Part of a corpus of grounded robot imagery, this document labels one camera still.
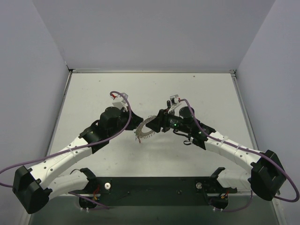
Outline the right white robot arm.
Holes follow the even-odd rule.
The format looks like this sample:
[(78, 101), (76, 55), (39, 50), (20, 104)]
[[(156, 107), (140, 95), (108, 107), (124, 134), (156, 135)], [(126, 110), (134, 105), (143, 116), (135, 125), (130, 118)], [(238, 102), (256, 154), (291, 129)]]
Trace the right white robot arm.
[(201, 123), (193, 117), (193, 112), (193, 109), (185, 106), (176, 116), (162, 109), (153, 120), (146, 123), (146, 127), (157, 133), (170, 129), (180, 131), (186, 134), (193, 145), (234, 162), (242, 168), (242, 172), (225, 169), (218, 175), (219, 184), (224, 188), (249, 189), (260, 198), (271, 201), (286, 180), (277, 154), (271, 150), (260, 152), (248, 149)]

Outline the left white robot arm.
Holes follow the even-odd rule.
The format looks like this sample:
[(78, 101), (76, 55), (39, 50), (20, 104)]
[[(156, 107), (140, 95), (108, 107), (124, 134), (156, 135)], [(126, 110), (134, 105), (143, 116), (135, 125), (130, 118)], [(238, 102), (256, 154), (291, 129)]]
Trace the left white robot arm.
[(106, 146), (122, 129), (134, 130), (143, 118), (124, 108), (108, 107), (89, 127), (84, 129), (66, 148), (27, 169), (15, 172), (13, 193), (27, 213), (41, 210), (51, 199), (68, 192), (83, 190), (92, 193), (100, 187), (95, 174), (88, 168), (69, 175), (62, 173), (81, 159)]

